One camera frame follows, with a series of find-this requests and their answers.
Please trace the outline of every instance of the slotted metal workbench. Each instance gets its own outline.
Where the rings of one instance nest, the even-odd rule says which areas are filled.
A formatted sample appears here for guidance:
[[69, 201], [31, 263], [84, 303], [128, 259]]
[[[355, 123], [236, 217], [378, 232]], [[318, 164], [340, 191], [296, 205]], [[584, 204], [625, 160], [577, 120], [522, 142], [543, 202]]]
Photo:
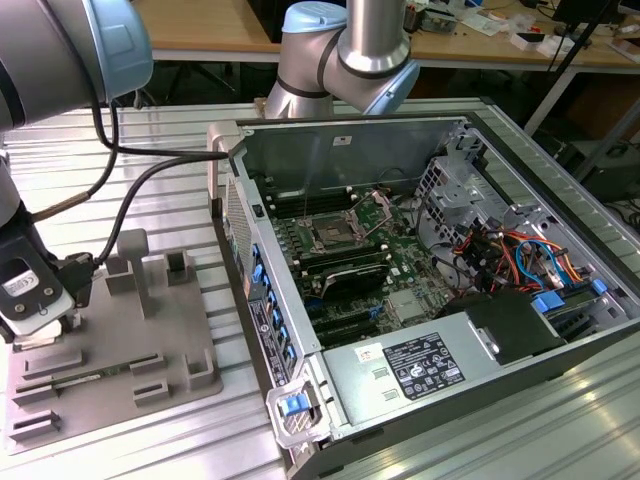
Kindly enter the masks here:
[[[517, 131], [477, 99], [415, 101], [406, 111], [475, 111], [510, 146]], [[352, 112], [340, 107], [343, 112]], [[166, 107], [120, 114], [127, 145], [203, 149], [208, 125], [246, 118], [247, 105]], [[13, 178], [30, 210], [78, 193], [100, 174], [106, 151], [86, 111], [6, 135]], [[575, 184], [542, 167], [541, 151], [518, 151], [581, 219], [634, 271], [640, 248]], [[90, 202], [40, 227], [57, 255], [98, 252], [132, 181], [157, 158], [122, 156], [110, 182]], [[497, 163], [489, 168], [500, 171]], [[518, 192], [507, 192], [518, 198]], [[184, 247], [195, 258], [211, 337], [222, 369], [221, 394], [17, 456], [0, 452], [0, 477], [264, 479], [285, 477], [280, 450], [258, 389], [207, 208], [206, 166], [160, 173], [140, 190], [124, 228], [143, 227], [152, 255]], [[0, 356], [0, 391], [6, 356]], [[0, 409], [4, 398], [0, 399]], [[631, 337], [562, 378], [424, 433], [334, 475], [334, 478], [640, 478], [640, 336]]]

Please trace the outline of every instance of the open computer chassis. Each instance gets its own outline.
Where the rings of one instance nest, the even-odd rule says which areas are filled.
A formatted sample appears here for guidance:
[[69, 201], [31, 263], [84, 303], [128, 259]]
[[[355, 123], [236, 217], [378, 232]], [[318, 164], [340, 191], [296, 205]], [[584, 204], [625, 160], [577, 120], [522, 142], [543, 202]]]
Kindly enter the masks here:
[[474, 113], [221, 122], [210, 142], [230, 153], [212, 216], [291, 477], [640, 329], [638, 277]]

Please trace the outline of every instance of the power supply label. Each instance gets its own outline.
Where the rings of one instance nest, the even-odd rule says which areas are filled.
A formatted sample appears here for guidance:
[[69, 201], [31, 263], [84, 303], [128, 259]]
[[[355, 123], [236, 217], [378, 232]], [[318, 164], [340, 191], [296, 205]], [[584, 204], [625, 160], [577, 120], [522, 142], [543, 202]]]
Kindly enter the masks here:
[[383, 352], [409, 400], [464, 381], [462, 371], [437, 332], [385, 348]]

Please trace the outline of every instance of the wooden desk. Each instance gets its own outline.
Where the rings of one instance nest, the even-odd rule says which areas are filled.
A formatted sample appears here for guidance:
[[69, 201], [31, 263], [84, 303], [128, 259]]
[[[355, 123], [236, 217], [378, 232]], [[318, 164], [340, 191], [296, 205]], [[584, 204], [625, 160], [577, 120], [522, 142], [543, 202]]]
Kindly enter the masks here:
[[[485, 0], [485, 7], [505, 3], [507, 0]], [[278, 61], [280, 45], [269, 42], [246, 0], [136, 0], [134, 5], [149, 30], [157, 60]], [[550, 19], [517, 1], [497, 11], [507, 16], [535, 15], [543, 32], [553, 29]], [[615, 52], [606, 41], [594, 36], [593, 45], [578, 54], [525, 127], [527, 132], [537, 129], [577, 73], [640, 74], [640, 65]], [[455, 35], [415, 33], [412, 57], [425, 67], [490, 70], [544, 71], [550, 62], [537, 52], [518, 50], [508, 34], [488, 37], [462, 24]]]

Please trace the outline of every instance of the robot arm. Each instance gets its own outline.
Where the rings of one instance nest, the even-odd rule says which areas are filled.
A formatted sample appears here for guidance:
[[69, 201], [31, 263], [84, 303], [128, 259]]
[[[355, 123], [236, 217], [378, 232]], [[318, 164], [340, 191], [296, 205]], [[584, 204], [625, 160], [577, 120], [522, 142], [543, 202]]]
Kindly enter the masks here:
[[329, 116], [332, 96], [365, 114], [394, 112], [420, 71], [409, 60], [404, 10], [405, 0], [348, 0], [346, 10], [323, 2], [292, 5], [265, 116]]
[[[86, 71], [57, 28], [68, 35]], [[128, 93], [151, 77], [151, 46], [128, 0], [0, 2], [0, 134]], [[87, 75], [91, 85], [87, 85]], [[91, 255], [49, 253], [0, 160], [0, 335], [6, 342], [88, 301]]]

